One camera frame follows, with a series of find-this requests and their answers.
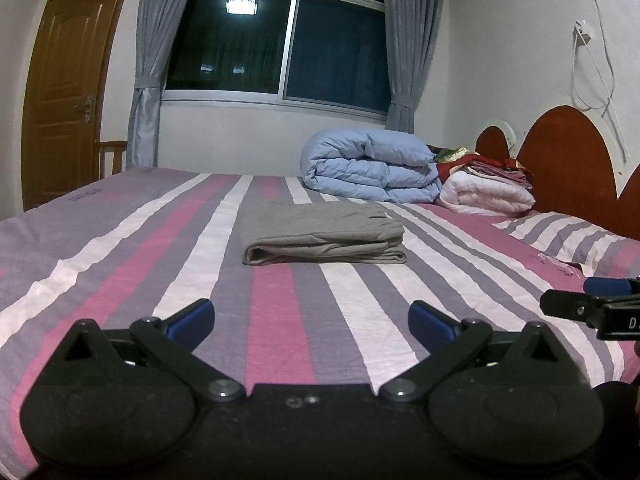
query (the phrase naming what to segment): gray stripe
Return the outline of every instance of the gray stripe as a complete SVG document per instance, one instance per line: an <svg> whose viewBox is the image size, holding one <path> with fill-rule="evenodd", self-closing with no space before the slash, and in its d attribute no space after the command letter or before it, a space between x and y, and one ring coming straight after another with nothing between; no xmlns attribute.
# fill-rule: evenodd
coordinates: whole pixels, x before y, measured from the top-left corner
<svg viewBox="0 0 640 480"><path fill-rule="evenodd" d="M193 192L198 193L203 187L210 185L214 178L220 177L210 176L197 186L194 186ZM239 178L239 176L233 176L228 179L223 186L202 204L187 227L174 238L166 253L149 271L134 293L122 303L120 308L105 323L105 328L127 328L133 320L153 314L167 287L178 276L182 266L191 251L193 251L198 241L198 236L211 220L211 216L220 205L220 202L222 202L222 199L231 191Z"/></svg>
<svg viewBox="0 0 640 480"><path fill-rule="evenodd" d="M469 254L472 254L473 256L476 256L476 257L481 258L482 260L488 262L492 267L495 267L496 269L501 270L509 278L511 278L514 282L516 282L518 285L520 285L522 288L524 288L533 297L539 298L542 295L542 293L544 292L544 290L540 290L539 288L537 288L527 278L525 278L523 275L521 275L517 270L514 270L511 267L509 267L507 264L501 262L500 260L497 260L496 258L493 258L493 257L489 256L488 254L481 253L481 251L478 251L477 249L469 247L465 242L463 242L455 234L453 234L451 231L449 231L444 225L442 225L442 224L440 224L440 223L438 223L436 221L433 221L433 219L428 218L426 216L417 215L415 213L415 211L413 211L412 209L409 209L409 208L404 207L404 206L402 208L405 209L405 211L407 211L408 213L410 213L414 217L416 217L417 219L423 221L425 224L429 225L430 227L432 227L433 229L438 231L444 237L447 237L453 244L455 244L458 247L464 249Z"/></svg>
<svg viewBox="0 0 640 480"><path fill-rule="evenodd" d="M443 236L446 236L449 240L451 240L454 244L456 244L460 248L463 248L465 251L469 252L473 256L477 256L478 258L481 258L481 259L487 261L491 266L501 270L509 278L511 278L514 282L516 282L518 285L520 285L522 288L524 288L527 292L531 293L531 295L536 300L538 300L538 301L540 300L540 296L542 295L542 293L544 291L540 290L539 288L537 288L533 283L531 283L524 276L519 274L516 270L511 269L511 267L508 267L506 264L502 263L499 260L496 260L495 258L492 258L491 256L488 256L487 254L481 253L480 251L469 247L460 238L458 238L456 235L454 235L449 230L447 230L444 225L441 225L441 224L437 223L436 221L433 221L432 219L424 217L422 215L418 216L411 209L408 209L408 208L405 208L405 207L404 207L404 209L407 212L411 213L416 218L419 218L420 220L422 220L426 224L428 224L431 227L433 227L434 229L436 229ZM423 232L422 230L420 230L420 231L423 233L423 236L429 237L429 235L427 233ZM516 314L521 319L525 319L527 321L533 320L534 318L539 319L539 317L537 317L531 311L526 310L526 309L525 309L526 317L524 317L524 318L522 316L520 316L516 311L512 310L512 312L514 312L514 314ZM587 336L587 339L590 341L592 346L595 348L595 351L596 351L600 361L602 362L602 366L603 366L605 374L606 374L605 377L611 378L612 375L613 375L613 361L612 361L609 349L606 346L606 343L596 339L595 332L593 330L587 328L587 326L584 323L578 323L577 325L578 325L578 327L580 327L580 330L582 330L582 332ZM564 334L561 333L560 330L558 330L556 327L551 326L551 325L550 325L550 328L558 336L558 339L560 339L560 341L563 343L564 347L569 350L569 352L571 353L571 355L574 358L574 360L578 363L578 365L580 365L582 367L582 370L585 370L586 368L584 367L584 358L582 357L582 355L578 354L578 352L575 351L573 346L571 346L569 344L569 341L566 339Z"/></svg>
<svg viewBox="0 0 640 480"><path fill-rule="evenodd" d="M530 217L523 217L523 218L518 218L517 220L512 220L511 222L509 222L509 224L507 225L507 227L498 227L498 229L500 229L500 231L502 231L503 233L506 234L511 234L513 233L516 228L520 227L522 224L524 224L524 222L527 221L527 219L529 219Z"/></svg>
<svg viewBox="0 0 640 480"><path fill-rule="evenodd" d="M524 243L527 245L533 245L540 235L555 221L566 218L566 215L555 214L549 215L546 218L543 218L540 222L533 226L530 232L528 232L525 237L522 239Z"/></svg>
<svg viewBox="0 0 640 480"><path fill-rule="evenodd" d="M395 288L386 274L375 265L354 264L353 267L367 285L367 288L376 298L384 313L398 327L402 336L407 340L411 350L415 352L418 360L422 360L429 354L424 347L416 341L409 332L408 314L409 304L400 292Z"/></svg>
<svg viewBox="0 0 640 480"><path fill-rule="evenodd" d="M92 238L115 229L122 220L153 198L164 195L193 173L159 171L149 178L140 170L89 186L0 225L0 310L15 303L33 282L49 276L59 260L78 254Z"/></svg>
<svg viewBox="0 0 640 480"><path fill-rule="evenodd" d="M391 212L391 214L395 218L402 219L402 217L398 216L394 212ZM513 312L517 317L519 317L523 321L542 321L540 316L537 316L532 311L527 310L526 308L521 306L519 303L517 303L514 300L513 296L511 296L508 292L504 291L496 282L494 282L494 280L491 279L491 277L487 276L484 272L482 272L481 270L477 269L468 260L465 260L461 256L458 256L457 254L453 253L452 251L450 251L449 249L444 247L439 241L437 241L433 237L429 236L422 229L418 228L417 226L415 226L411 222L405 221L404 224L405 224L405 227L407 227L412 233L414 233L418 238L420 238L420 240L422 240L427 246L429 246L432 250L436 251L437 253L441 254L444 258L449 260L454 266L456 266L462 272L464 272L471 280L473 280L473 282L487 296L489 296L496 303L500 304L501 306L503 306L505 309L509 310L510 312ZM420 274L418 274L418 275L420 276L420 278L423 281L425 281L425 279L424 279L424 277L422 275L420 275ZM450 308L449 302L447 301L448 299L446 297L440 297L440 295L436 292L436 290L433 290L433 292L438 296L438 298L440 299L440 301L442 302L444 307L448 308L450 311L452 311L454 314L456 314L456 316L458 315L455 311L453 311ZM534 295L534 297L538 300L540 298L540 294L541 293L539 291L537 294ZM480 316L478 312L473 310L473 314L471 316L464 316L464 317L483 317L483 316ZM494 323L492 323L491 321L489 321L486 318L485 318L485 320L488 323L490 323L494 328L496 328ZM558 339L562 342L564 347L568 349L568 351L570 352L572 357L574 359L576 359L576 361L579 362L583 366L582 369L584 370L585 369L585 367L584 367L584 358L578 353L578 351L576 351L574 349L574 347L569 343L568 339L564 336L564 334L562 334L561 331L559 331L554 326L550 326L550 328L556 334Z"/></svg>
<svg viewBox="0 0 640 480"><path fill-rule="evenodd" d="M604 238L607 234L607 231L603 230L598 231L592 235L585 236L575 248L573 263L583 264L584 262L586 262L587 254L589 254L589 251L591 251L593 245L601 238Z"/></svg>
<svg viewBox="0 0 640 480"><path fill-rule="evenodd" d="M300 177L298 178L298 180L300 181L300 185L306 191L306 194L309 195L309 198L311 199L311 202L315 202L315 203L324 203L324 202L326 202L326 200L324 198L322 198L322 195L320 195L319 192L314 191L313 189L309 189L307 186L305 186L305 183L302 182L302 179Z"/></svg>
<svg viewBox="0 0 640 480"><path fill-rule="evenodd" d="M67 292L61 294L56 301L43 310L33 319L24 323L21 330L15 333L0 349L0 362L5 365L11 363L11 377L14 381L9 382L6 368L3 369L4 380L0 381L0 441L9 443L8 447L13 448L13 437L11 434L9 407L19 381L29 364L36 357L41 348L44 336L49 333L61 319L71 316L75 310L81 306L92 294L94 294L103 281L108 278L113 271L124 261L126 261L167 219L167 217L185 200L196 192L198 186L178 196L149 217L146 222L135 231L129 238L119 243L105 259L96 265L89 267L86 272L78 275L76 284ZM3 463L20 478L27 471L22 462L14 455L13 451L8 455Z"/></svg>
<svg viewBox="0 0 640 480"><path fill-rule="evenodd" d="M562 250L564 243L567 241L568 237L571 234L579 229L584 229L585 227L589 227L591 225L590 222L578 222L577 224L569 224L565 225L562 229L560 229L554 239L551 240L548 248L545 250L545 254L547 256L553 256L554 258L558 256L558 253Z"/></svg>
<svg viewBox="0 0 640 480"><path fill-rule="evenodd" d="M220 267L220 277L211 293L211 301L216 307L216 327L194 352L204 362L241 383L244 383L246 370L254 270L243 265L240 257L240 219L248 205L262 200L262 181L259 177L252 180L238 209L238 218Z"/></svg>
<svg viewBox="0 0 640 480"><path fill-rule="evenodd" d="M631 240L628 240L628 238L623 238L622 240L616 240L615 242L609 244L609 247L607 247L607 250L604 251L604 254L602 255L600 261L596 265L596 268L593 271L593 275L608 276L609 270L611 269L613 262L616 261L616 258L620 254L620 251L623 250L630 243L632 243Z"/></svg>
<svg viewBox="0 0 640 480"><path fill-rule="evenodd" d="M458 319L473 317L489 322L487 318L468 306L466 301L460 296L460 293L449 285L447 280L410 250L406 250L405 265L415 272L423 283L429 284L429 290L440 300L443 306Z"/></svg>
<svg viewBox="0 0 640 480"><path fill-rule="evenodd" d="M280 200L293 204L284 178L278 180ZM324 202L319 193L313 193ZM288 264L296 285L296 296L305 326L314 375L319 384L369 383L369 373L353 333L318 264Z"/></svg>

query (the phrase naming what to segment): folded white blanket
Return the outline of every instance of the folded white blanket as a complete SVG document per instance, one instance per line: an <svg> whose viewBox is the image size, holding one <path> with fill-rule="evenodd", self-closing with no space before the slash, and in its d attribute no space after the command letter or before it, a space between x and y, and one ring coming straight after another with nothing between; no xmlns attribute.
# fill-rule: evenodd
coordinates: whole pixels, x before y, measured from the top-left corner
<svg viewBox="0 0 640 480"><path fill-rule="evenodd" d="M535 201L522 186L457 171L443 184L436 203L460 213L516 216Z"/></svg>

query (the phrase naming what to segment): wall outlet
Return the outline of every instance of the wall outlet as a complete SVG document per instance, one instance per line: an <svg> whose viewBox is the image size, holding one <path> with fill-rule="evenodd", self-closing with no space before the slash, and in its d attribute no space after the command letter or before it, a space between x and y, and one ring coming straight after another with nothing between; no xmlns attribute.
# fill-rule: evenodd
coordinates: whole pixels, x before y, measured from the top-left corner
<svg viewBox="0 0 640 480"><path fill-rule="evenodd" d="M584 44L587 44L593 39L593 27L586 20L575 20L574 34L581 38Z"/></svg>

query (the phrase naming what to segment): wooden headboard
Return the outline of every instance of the wooden headboard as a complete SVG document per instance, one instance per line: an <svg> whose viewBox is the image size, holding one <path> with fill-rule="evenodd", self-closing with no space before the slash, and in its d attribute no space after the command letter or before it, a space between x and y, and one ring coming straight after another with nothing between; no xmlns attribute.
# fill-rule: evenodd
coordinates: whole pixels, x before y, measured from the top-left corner
<svg viewBox="0 0 640 480"><path fill-rule="evenodd" d="M497 160L509 156L504 134L496 126L480 134L476 151ZM533 175L536 210L578 216L640 240L640 166L617 198L607 147L580 110L559 106L543 114L517 159Z"/></svg>

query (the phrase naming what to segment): striped pillowcase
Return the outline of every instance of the striped pillowcase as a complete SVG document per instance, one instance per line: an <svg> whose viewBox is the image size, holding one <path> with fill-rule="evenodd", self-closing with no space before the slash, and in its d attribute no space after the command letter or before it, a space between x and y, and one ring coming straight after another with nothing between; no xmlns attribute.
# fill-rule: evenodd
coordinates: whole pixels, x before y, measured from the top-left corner
<svg viewBox="0 0 640 480"><path fill-rule="evenodd" d="M494 225L547 256L579 264L585 276L640 276L640 242L615 235L581 218L551 212Z"/></svg>

